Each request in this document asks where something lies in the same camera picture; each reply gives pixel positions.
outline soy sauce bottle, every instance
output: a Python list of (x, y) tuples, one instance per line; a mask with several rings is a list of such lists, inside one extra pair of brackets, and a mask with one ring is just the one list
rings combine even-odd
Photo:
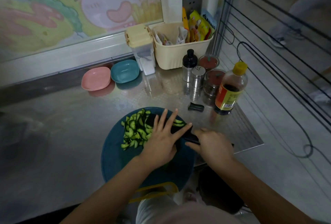
[(227, 115), (233, 109), (238, 96), (245, 89), (248, 78), (246, 75), (247, 64), (237, 62), (233, 70), (227, 71), (223, 76), (215, 99), (214, 110), (218, 114)]

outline pink bowl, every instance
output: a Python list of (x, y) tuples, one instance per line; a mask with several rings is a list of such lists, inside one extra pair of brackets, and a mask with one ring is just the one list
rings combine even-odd
[(110, 83), (110, 69), (97, 67), (87, 71), (82, 79), (82, 88), (88, 91), (104, 89)]

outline black bottle cap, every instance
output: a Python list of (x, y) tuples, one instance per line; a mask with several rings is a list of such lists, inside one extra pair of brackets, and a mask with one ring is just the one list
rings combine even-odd
[(186, 68), (193, 68), (198, 64), (198, 58), (194, 55), (193, 49), (187, 50), (187, 55), (183, 57), (183, 66)]

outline window glass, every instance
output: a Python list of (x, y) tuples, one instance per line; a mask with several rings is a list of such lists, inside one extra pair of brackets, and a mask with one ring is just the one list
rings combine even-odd
[(160, 21), (161, 0), (0, 0), (0, 62)]

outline right hand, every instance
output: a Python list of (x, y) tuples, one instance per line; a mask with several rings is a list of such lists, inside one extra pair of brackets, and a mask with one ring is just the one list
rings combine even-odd
[(200, 146), (191, 142), (185, 145), (199, 153), (214, 171), (226, 171), (236, 162), (233, 147), (224, 134), (206, 128), (195, 130), (194, 134), (199, 138)]

